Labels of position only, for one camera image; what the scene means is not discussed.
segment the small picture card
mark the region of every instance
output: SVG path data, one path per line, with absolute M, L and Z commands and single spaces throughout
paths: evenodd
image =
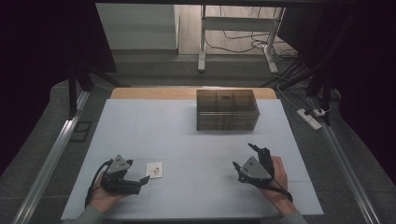
M 161 161 L 147 163 L 146 175 L 149 175 L 150 179 L 163 177 L 163 163 Z

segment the hand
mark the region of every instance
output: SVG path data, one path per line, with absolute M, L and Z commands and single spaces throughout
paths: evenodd
M 271 159 L 275 168 L 274 180 L 276 180 L 276 182 L 282 186 L 283 189 L 288 190 L 288 175 L 286 174 L 285 168 L 283 167 L 282 160 L 280 157 L 271 157 Z M 280 186 L 274 180 L 271 181 L 269 186 L 280 189 Z M 269 189 L 259 189 L 259 191 L 268 201 L 270 201 L 271 204 L 274 205 L 274 207 L 283 217 L 297 211 L 294 204 L 289 201 L 286 195 Z
M 121 198 L 129 196 L 128 194 L 113 194 L 105 191 L 101 186 L 100 182 L 103 176 L 102 172 L 99 174 L 92 191 L 92 197 L 90 200 L 90 206 L 94 207 L 101 213 L 105 213 Z

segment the wooden floor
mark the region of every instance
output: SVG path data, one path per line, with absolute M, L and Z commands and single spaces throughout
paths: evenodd
M 179 54 L 198 54 L 201 37 L 201 6 L 177 6 L 180 17 L 179 24 Z M 273 7 L 206 7 L 206 16 L 226 16 L 243 18 L 273 18 L 275 14 Z M 205 38 L 210 46 L 228 49 L 214 49 L 206 45 L 206 54 L 253 54 L 263 55 L 262 44 L 266 41 L 268 33 L 260 32 L 236 32 L 236 31 L 206 31 Z M 277 53 L 283 51 L 286 54 L 295 54 L 294 50 L 281 39 L 276 38 L 274 48 Z

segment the gray carpet floor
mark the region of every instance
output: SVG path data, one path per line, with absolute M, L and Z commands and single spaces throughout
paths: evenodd
M 222 60 L 213 56 L 207 60 L 206 71 L 197 70 L 194 57 L 123 57 L 116 60 L 119 72 L 111 75 L 116 80 L 132 86 L 234 86 L 259 87 L 273 77 L 263 58 L 231 58 Z M 290 62 L 279 61 L 280 71 Z M 113 86 L 92 75 L 95 87 L 85 105 L 71 140 L 42 196 L 30 223 L 59 223 L 74 186 L 81 164 L 89 148 L 106 99 Z M 300 86 L 284 91 L 285 96 L 297 106 L 304 107 L 304 89 Z M 43 161 L 53 146 L 68 115 L 67 83 L 52 88 L 50 103 L 20 153 L 0 177 L 0 223 L 11 223 L 31 187 Z M 308 173 L 323 208 L 323 216 L 306 216 L 308 223 L 366 223 L 343 173 L 331 151 L 322 130 L 313 131 L 296 114 L 296 109 L 277 92 L 285 108 L 290 127 L 303 156 Z M 396 223 L 396 188 L 391 183 L 370 150 L 340 117 L 332 102 L 331 122 L 347 158 L 367 191 L 382 223 Z M 192 222 L 225 223 L 225 222 Z M 259 223 L 236 220 L 227 223 Z M 279 223 L 278 218 L 268 218 L 263 223 Z

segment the storage box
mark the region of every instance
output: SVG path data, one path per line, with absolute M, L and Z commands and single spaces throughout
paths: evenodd
M 197 91 L 197 130 L 254 130 L 259 115 L 252 90 Z

